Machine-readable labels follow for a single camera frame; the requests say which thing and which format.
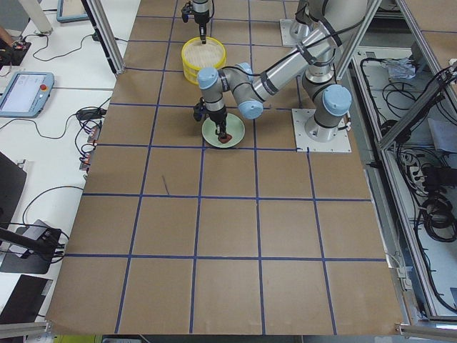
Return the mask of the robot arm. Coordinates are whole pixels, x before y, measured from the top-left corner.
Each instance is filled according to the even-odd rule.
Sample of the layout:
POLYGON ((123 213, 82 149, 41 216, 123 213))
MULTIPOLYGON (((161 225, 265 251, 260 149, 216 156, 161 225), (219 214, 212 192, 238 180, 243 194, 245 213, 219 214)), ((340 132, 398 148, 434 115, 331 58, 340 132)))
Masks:
POLYGON ((225 92, 232 93, 245 118, 256 119, 267 99, 301 76, 302 86, 316 106, 306 122, 307 134, 315 141, 330 141, 352 103, 349 90, 333 77, 334 54, 363 23, 367 6, 367 1, 300 1, 296 21, 309 33, 275 64, 260 74, 253 73, 247 63, 222 69, 206 67, 198 72, 202 96, 194 106, 194 119, 208 116, 215 124, 216 138, 226 143, 231 135, 226 128, 225 92))
POLYGON ((203 45, 206 44, 207 24, 214 15, 214 2, 210 5, 208 0, 187 1, 181 8, 181 18, 184 23, 192 16, 199 25, 199 38, 203 45))

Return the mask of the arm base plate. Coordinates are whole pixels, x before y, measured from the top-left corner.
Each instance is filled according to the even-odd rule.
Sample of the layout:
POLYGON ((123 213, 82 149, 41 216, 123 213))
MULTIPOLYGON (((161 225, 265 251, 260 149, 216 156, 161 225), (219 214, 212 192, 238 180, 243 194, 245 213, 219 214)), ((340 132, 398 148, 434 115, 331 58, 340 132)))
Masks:
POLYGON ((315 122, 315 109, 292 109, 296 151, 332 154, 352 152, 344 116, 338 126, 324 128, 315 122))
POLYGON ((299 23, 295 19, 281 19, 281 40, 282 46, 292 47, 299 41, 309 35, 309 27, 305 24, 299 23))

